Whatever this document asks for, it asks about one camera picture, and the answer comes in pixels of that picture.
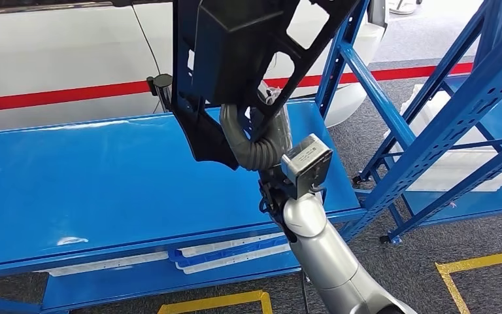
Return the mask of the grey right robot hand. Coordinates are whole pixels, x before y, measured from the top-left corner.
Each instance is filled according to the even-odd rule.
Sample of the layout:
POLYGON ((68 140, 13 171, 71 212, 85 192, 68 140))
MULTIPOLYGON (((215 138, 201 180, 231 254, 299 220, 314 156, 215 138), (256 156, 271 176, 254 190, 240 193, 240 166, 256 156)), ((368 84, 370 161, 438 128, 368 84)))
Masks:
POLYGON ((257 129, 265 120, 265 115, 256 107, 240 109, 235 104, 228 103, 220 107, 220 125, 234 152, 240 150, 247 153, 260 146, 286 150, 292 146, 286 105, 281 106, 271 117, 262 132, 258 132, 257 129))

